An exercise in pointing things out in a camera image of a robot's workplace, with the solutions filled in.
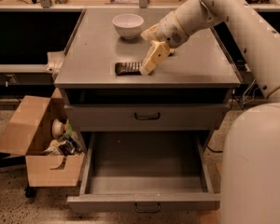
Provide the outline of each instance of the speckled floor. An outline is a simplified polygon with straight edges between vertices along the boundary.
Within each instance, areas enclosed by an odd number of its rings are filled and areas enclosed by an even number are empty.
[[[0,132],[11,118],[16,107],[0,105]],[[242,113],[241,110],[230,111],[220,129],[215,131],[210,147],[215,150],[223,148],[224,139],[231,123]],[[220,177],[216,163],[221,161],[221,154],[204,153],[215,192],[219,192]],[[92,213],[76,214],[66,204],[67,196],[78,195],[77,188],[38,188],[32,199],[25,197],[27,175],[25,165],[0,168],[0,223],[190,223],[199,224],[197,212],[173,212],[158,214],[136,213]]]

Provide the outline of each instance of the open cardboard box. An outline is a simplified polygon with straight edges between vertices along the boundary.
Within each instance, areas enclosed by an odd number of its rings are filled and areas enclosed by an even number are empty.
[[[59,90],[51,98],[25,96],[0,135],[0,152],[24,155],[30,187],[76,186],[85,155],[43,156],[51,124],[65,120]]]

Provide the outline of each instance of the table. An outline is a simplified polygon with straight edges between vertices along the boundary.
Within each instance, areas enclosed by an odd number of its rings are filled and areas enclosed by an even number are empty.
[[[150,76],[117,77],[116,62],[141,61],[149,43],[123,40],[112,27],[135,13],[143,29],[170,8],[89,8],[55,86],[84,139],[87,161],[78,212],[218,209],[203,151],[229,110],[241,79],[216,33],[206,29]]]

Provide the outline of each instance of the box flap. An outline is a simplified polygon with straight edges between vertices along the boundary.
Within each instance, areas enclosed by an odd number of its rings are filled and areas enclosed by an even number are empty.
[[[0,152],[25,155],[49,107],[50,98],[25,96],[0,135]]]
[[[64,104],[63,96],[58,88],[54,90],[54,93],[50,98],[54,104]]]

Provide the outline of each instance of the white bowl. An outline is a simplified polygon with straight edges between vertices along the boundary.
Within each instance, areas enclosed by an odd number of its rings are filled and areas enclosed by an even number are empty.
[[[112,20],[115,30],[124,39],[133,39],[141,34],[144,20],[136,14],[121,14]]]

